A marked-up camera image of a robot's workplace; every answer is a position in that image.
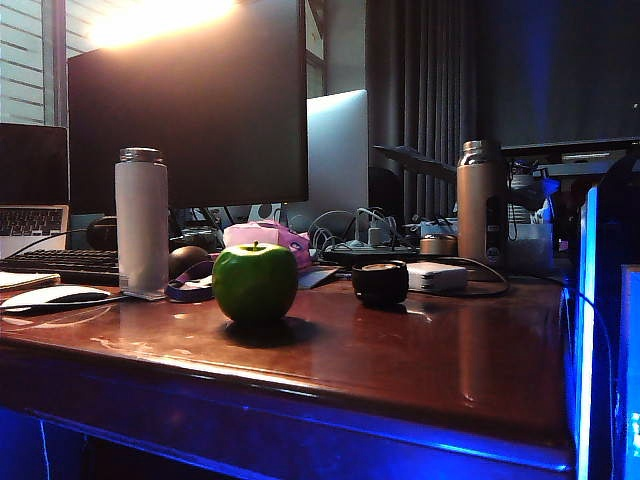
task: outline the silver bottle cap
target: silver bottle cap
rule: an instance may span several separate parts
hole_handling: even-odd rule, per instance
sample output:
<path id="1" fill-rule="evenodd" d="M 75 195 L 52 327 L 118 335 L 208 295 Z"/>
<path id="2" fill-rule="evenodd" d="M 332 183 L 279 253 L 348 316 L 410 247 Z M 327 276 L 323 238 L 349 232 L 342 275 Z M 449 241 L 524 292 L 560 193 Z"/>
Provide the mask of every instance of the silver bottle cap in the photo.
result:
<path id="1" fill-rule="evenodd" d="M 464 142 L 462 152 L 463 155 L 458 162 L 459 167 L 502 160 L 500 144 L 492 140 L 470 140 Z"/>
<path id="2" fill-rule="evenodd" d="M 129 147 L 120 150 L 121 162 L 162 163 L 162 152 L 155 148 Z"/>

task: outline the stainless steel water bottle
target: stainless steel water bottle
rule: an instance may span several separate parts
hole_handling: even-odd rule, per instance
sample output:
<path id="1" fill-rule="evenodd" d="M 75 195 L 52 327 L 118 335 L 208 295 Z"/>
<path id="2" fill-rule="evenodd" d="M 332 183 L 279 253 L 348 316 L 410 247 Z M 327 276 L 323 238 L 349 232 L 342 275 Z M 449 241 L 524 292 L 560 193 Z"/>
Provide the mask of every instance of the stainless steel water bottle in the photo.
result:
<path id="1" fill-rule="evenodd" d="M 457 168 L 458 254 L 491 267 L 505 264 L 507 164 L 500 145 L 465 142 Z"/>
<path id="2" fill-rule="evenodd" d="M 169 281 L 167 167 L 152 148 L 120 150 L 115 167 L 122 293 L 164 298 Z"/>

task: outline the white mouse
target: white mouse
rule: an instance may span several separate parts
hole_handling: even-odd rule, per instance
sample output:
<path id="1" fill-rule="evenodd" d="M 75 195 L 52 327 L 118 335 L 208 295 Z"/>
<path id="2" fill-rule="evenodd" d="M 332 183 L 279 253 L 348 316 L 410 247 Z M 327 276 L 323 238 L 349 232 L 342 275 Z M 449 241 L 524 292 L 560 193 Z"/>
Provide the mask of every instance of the white mouse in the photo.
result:
<path id="1" fill-rule="evenodd" d="M 29 290 L 28 292 L 19 293 L 18 295 L 2 302 L 2 305 L 0 306 L 3 310 L 9 312 L 24 312 L 31 308 L 26 305 L 45 306 L 46 304 L 49 304 L 51 307 L 55 307 L 56 304 L 60 303 L 102 300 L 109 295 L 109 292 L 93 287 L 84 287 L 81 285 L 56 285 L 54 287 L 37 288 L 35 290 Z M 21 307 L 11 308 L 12 306 L 18 305 Z"/>

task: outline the purple strap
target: purple strap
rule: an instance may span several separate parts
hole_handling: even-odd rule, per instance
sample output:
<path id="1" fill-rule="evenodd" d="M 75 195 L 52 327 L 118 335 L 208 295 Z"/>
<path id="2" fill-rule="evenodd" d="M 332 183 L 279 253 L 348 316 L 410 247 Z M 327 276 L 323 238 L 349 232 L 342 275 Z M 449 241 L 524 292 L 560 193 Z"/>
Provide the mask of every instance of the purple strap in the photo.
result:
<path id="1" fill-rule="evenodd" d="M 213 263 L 213 260 L 204 260 L 189 267 L 178 278 L 169 281 L 164 293 L 178 302 L 203 302 L 213 298 Z"/>

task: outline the black cup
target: black cup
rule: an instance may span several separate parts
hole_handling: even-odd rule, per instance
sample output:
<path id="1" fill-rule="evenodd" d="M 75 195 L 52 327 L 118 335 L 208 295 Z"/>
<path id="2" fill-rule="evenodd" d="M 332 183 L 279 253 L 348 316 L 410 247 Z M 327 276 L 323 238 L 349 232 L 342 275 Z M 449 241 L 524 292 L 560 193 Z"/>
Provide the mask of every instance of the black cup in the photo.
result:
<path id="1" fill-rule="evenodd" d="M 386 307 L 403 302 L 409 290 L 407 265 L 399 260 L 354 266 L 351 280 L 356 297 L 370 306 Z"/>

